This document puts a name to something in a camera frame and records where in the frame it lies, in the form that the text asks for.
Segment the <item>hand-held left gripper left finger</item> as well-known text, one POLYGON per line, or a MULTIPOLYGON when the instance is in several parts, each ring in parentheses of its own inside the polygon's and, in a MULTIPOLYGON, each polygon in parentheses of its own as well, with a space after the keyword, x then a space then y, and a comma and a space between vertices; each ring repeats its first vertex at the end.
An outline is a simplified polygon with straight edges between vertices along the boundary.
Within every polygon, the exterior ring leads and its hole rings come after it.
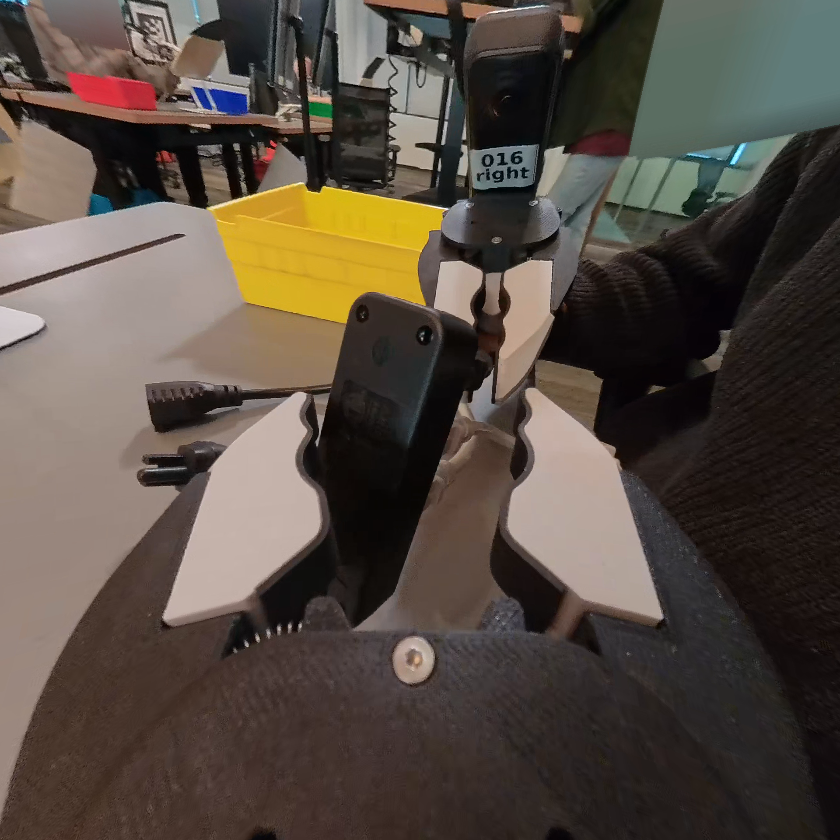
POLYGON ((318 551, 329 514, 306 467, 318 430, 313 396, 297 392, 227 446, 209 471, 164 625, 239 614, 255 627, 299 624, 326 585, 318 551))

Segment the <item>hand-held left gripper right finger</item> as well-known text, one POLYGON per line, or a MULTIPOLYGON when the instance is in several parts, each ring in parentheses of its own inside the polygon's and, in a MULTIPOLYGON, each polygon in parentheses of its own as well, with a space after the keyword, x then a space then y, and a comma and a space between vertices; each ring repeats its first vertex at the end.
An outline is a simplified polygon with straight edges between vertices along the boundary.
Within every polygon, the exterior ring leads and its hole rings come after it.
POLYGON ((570 638, 589 614, 661 624, 617 460, 535 388, 521 396, 511 473, 499 515, 499 587, 523 608, 526 628, 570 638))

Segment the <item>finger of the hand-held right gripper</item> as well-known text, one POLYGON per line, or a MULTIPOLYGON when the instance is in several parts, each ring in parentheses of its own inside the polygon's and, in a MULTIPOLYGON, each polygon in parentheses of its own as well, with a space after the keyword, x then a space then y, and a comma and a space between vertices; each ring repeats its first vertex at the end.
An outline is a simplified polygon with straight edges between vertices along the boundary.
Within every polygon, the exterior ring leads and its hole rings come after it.
POLYGON ((505 402, 527 378, 553 326, 553 263, 530 260, 507 270, 501 288, 508 309, 505 338, 498 351, 493 403, 505 402))
POLYGON ((434 292, 434 309, 476 327, 476 298, 485 286, 484 273, 463 261, 442 261, 434 292))

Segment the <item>black socket block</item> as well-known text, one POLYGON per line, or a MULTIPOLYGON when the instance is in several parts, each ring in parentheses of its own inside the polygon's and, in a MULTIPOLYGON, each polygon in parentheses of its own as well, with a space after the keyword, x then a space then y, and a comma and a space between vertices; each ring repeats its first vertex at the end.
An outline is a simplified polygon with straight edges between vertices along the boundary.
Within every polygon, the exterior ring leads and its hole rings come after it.
POLYGON ((352 626, 395 592, 477 351, 447 313, 373 292, 351 307, 318 458, 352 626))

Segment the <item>yellow plastic bin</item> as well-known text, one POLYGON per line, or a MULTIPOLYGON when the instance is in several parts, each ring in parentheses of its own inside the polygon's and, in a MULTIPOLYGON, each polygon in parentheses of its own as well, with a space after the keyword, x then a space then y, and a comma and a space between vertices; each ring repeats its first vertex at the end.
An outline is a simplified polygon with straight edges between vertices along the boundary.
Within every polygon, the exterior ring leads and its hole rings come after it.
POLYGON ((367 292, 424 303, 418 260, 445 213, 302 183, 209 211, 244 303, 340 324, 367 292))

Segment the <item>grey desk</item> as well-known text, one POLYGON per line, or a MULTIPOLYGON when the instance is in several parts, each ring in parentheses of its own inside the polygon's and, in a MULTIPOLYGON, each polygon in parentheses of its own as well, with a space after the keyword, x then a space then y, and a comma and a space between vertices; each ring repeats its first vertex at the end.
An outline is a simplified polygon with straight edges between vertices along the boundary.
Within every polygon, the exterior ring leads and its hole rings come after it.
POLYGON ((2 236, 2 306, 45 329, 1 359, 2 801, 69 636, 174 497, 142 455, 228 444, 267 402, 159 435, 144 385, 324 384, 342 323, 242 302, 207 211, 154 204, 2 236))

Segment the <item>black three-prong plug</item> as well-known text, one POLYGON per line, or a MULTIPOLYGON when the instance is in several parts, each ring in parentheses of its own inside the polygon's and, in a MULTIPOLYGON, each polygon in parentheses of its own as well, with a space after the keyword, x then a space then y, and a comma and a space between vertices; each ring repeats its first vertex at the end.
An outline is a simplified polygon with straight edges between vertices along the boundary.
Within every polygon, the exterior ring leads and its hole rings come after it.
POLYGON ((209 471, 226 449, 224 444, 195 441, 174 453, 144 455, 136 477, 142 487, 181 488, 209 471))

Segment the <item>black mesh office chair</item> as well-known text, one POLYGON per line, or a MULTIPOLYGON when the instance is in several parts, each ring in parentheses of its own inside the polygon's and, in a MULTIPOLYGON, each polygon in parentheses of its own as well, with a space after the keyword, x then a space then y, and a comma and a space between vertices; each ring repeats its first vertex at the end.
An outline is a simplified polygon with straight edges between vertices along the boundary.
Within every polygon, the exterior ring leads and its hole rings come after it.
POLYGON ((332 179, 358 192, 391 188, 399 151, 388 88, 339 81, 332 93, 332 179))

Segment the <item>white leaning panel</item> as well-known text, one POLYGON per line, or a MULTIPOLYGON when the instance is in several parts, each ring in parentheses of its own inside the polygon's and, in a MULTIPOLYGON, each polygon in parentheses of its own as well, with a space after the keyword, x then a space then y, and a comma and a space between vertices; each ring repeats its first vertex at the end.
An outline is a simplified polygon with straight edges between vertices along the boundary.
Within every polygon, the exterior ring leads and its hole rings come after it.
POLYGON ((278 143, 257 187, 257 193, 297 184, 308 184, 306 163, 289 151, 285 144, 278 143))
POLYGON ((25 121, 9 206, 49 223, 86 217, 98 168, 89 149, 46 126, 25 121))

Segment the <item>black monitor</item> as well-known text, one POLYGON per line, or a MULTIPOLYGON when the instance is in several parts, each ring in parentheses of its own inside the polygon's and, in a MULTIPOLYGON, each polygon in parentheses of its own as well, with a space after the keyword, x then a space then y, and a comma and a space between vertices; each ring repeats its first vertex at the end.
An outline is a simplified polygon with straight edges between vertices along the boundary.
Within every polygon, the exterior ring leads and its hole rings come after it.
POLYGON ((218 22, 230 72, 248 79, 248 109, 276 114, 301 102, 305 72, 310 102, 340 79, 334 1, 219 1, 218 22))

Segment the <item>blue plastic bin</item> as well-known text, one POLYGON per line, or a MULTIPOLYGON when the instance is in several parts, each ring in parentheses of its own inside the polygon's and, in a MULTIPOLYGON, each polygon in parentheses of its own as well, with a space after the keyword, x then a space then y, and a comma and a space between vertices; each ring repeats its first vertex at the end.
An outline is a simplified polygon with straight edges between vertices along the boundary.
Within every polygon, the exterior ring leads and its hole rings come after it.
POLYGON ((246 87, 195 79, 187 79, 185 84, 200 110, 231 116, 249 114, 249 90, 246 87))

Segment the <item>wooden work table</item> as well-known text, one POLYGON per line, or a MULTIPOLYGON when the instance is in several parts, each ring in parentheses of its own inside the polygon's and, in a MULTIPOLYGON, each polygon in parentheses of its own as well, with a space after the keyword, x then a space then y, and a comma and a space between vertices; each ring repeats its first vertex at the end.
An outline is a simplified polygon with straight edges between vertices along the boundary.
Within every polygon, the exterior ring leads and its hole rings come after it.
POLYGON ((36 91, 2 87, 6 105, 86 145, 100 171, 113 178, 109 151, 116 148, 138 152, 141 182, 156 195, 168 200, 156 162, 160 152, 170 152, 178 162, 190 204, 208 206, 198 150, 210 146, 220 149, 227 186, 232 198, 255 194, 257 144, 298 137, 330 137, 329 119, 293 117, 278 119, 265 114, 230 115, 206 111, 157 109, 155 111, 114 108, 85 102, 73 93, 36 91))

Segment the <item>framed code sign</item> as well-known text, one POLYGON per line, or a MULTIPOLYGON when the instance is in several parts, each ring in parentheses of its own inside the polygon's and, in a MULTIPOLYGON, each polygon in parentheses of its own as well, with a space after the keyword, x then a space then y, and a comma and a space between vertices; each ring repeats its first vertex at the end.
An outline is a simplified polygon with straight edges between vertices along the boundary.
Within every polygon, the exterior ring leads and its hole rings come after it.
POLYGON ((147 64, 170 65, 179 47, 167 2, 126 1, 122 5, 133 54, 147 64))

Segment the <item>red parts bin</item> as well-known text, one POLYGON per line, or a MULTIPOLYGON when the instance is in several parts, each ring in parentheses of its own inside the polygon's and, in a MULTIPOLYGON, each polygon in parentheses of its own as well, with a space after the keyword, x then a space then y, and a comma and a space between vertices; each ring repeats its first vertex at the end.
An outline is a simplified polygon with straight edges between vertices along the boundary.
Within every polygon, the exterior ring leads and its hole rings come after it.
POLYGON ((157 96, 149 82, 68 72, 70 90, 80 100, 121 110, 155 111, 157 96))

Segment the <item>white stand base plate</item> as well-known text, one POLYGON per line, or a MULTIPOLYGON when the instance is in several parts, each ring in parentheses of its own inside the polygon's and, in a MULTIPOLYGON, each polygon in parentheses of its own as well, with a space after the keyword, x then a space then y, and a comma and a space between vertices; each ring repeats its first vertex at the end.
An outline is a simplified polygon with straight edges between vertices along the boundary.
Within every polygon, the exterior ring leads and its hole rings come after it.
POLYGON ((1 351, 27 341, 46 329, 40 316, 12 308, 1 307, 1 351))

